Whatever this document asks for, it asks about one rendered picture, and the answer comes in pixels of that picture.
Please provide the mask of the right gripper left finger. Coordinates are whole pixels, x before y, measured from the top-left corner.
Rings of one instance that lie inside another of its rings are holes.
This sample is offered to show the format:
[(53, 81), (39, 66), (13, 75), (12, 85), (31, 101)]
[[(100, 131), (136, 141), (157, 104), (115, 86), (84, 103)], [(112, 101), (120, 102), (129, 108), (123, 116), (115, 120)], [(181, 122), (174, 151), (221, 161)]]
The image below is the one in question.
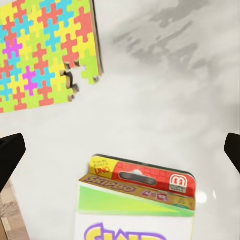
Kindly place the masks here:
[(22, 133), (0, 138), (0, 193), (26, 153)]

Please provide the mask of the jigsaw puzzle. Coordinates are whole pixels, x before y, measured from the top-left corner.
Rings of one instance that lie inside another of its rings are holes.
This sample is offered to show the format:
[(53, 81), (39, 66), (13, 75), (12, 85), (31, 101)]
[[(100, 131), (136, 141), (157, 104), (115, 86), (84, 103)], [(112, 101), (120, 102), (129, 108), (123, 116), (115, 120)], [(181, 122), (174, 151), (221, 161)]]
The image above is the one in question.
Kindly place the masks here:
[(0, 7), (0, 114), (72, 103), (71, 78), (102, 76), (93, 0), (15, 0)]

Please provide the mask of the board game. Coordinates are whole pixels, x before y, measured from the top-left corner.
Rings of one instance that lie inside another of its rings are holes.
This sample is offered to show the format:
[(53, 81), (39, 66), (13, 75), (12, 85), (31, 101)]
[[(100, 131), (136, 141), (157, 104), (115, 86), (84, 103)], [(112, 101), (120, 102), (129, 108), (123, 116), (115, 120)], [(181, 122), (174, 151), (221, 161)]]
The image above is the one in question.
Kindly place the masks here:
[[(135, 171), (156, 184), (121, 177)], [(74, 240), (192, 240), (196, 188), (188, 173), (94, 156), (77, 183)]]

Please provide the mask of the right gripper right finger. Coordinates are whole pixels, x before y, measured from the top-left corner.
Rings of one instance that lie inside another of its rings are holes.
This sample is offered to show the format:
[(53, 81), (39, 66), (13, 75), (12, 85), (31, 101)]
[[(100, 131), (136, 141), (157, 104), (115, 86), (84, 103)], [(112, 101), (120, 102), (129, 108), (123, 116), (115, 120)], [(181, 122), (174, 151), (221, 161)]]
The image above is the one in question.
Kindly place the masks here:
[(240, 172), (240, 134), (229, 133), (227, 135), (224, 151)]

